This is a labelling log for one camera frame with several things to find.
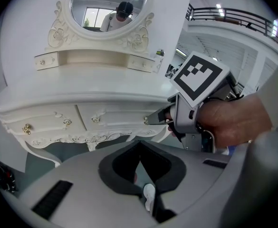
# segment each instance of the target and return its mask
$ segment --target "mirror frame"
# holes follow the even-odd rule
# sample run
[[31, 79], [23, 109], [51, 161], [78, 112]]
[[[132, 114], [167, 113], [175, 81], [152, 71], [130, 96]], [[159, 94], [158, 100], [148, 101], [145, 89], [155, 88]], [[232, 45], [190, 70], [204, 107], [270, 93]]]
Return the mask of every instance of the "mirror frame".
[[146, 16], [148, 16], [153, 4], [153, 0], [145, 0], [145, 3], [143, 4], [142, 10], [139, 15], [131, 23], [125, 25], [122, 28], [109, 32], [93, 32], [81, 27], [75, 21], [71, 11], [72, 1], [73, 0], [64, 0], [62, 4], [65, 22], [77, 35], [90, 40], [113, 40], [131, 33], [144, 21]]

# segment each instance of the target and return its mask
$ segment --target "ceiling light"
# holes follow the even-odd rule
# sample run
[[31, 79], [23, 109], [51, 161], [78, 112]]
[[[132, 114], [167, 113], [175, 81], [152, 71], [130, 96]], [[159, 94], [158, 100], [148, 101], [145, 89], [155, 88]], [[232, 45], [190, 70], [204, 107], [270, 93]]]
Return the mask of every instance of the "ceiling light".
[[182, 56], [186, 57], [187, 55], [183, 52], [181, 52], [179, 49], [176, 49], [177, 52], [179, 52]]

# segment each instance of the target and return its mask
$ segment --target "gold drawer knob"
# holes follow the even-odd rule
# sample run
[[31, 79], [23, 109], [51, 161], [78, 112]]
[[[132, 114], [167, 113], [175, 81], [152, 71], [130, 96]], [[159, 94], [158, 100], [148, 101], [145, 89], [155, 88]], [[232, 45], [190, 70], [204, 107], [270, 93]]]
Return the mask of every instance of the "gold drawer knob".
[[31, 132], [30, 132], [30, 129], [31, 128], [31, 126], [29, 125], [29, 124], [26, 124], [23, 128], [22, 128], [22, 130], [23, 130], [23, 132], [24, 133], [26, 133], [26, 134], [31, 134]]

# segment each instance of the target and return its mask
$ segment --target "oval mirror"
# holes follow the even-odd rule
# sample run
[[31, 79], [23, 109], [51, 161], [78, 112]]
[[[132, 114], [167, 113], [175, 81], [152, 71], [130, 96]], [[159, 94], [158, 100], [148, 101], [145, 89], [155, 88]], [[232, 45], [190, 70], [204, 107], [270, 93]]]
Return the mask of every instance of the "oval mirror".
[[144, 4], [145, 0], [72, 0], [71, 11], [81, 27], [108, 32], [135, 20]]

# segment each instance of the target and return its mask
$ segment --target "window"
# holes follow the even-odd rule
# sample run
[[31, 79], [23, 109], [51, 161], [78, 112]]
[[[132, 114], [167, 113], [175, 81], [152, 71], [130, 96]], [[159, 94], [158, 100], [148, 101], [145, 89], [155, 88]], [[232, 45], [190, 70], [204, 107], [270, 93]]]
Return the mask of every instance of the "window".
[[100, 28], [105, 16], [109, 13], [115, 13], [115, 10], [87, 8], [83, 21], [83, 27]]

